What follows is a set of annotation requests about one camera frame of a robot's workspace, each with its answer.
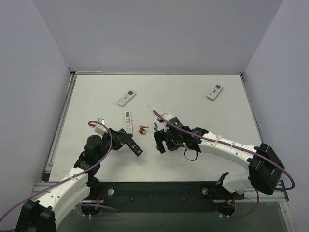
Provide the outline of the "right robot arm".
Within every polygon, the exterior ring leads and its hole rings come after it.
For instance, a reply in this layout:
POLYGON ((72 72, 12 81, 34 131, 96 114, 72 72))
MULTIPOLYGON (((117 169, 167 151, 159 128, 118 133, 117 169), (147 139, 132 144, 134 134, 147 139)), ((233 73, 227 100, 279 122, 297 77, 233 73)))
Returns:
POLYGON ((215 155, 244 168, 238 173, 222 174, 217 182, 230 193, 256 189, 271 195, 277 189, 284 170, 283 163, 267 144, 253 146, 236 143, 206 129, 185 126, 176 117, 165 123, 163 129, 156 131, 154 138, 160 153, 183 147, 197 154, 215 155))

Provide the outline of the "black remote control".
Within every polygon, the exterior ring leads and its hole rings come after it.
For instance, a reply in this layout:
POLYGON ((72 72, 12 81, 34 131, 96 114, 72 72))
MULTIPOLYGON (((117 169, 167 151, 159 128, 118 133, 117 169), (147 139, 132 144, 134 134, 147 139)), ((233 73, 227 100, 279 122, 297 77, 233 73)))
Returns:
POLYGON ((137 143, 131 138, 128 140, 126 145, 131 149, 131 151, 138 157, 142 154, 143 150, 137 145, 137 143))

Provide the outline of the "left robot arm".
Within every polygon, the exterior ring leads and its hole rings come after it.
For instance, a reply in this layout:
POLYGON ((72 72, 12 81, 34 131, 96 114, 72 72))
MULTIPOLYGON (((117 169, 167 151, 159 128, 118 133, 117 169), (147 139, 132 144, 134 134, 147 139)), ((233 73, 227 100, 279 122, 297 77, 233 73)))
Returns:
POLYGON ((16 232, 55 232, 61 221, 85 198, 93 199, 99 193, 95 174, 100 162, 111 150, 127 145, 136 156, 142 153, 131 134, 109 129, 103 136, 87 138, 84 151, 69 173, 56 185, 49 187, 37 200, 29 199, 22 206, 16 232))

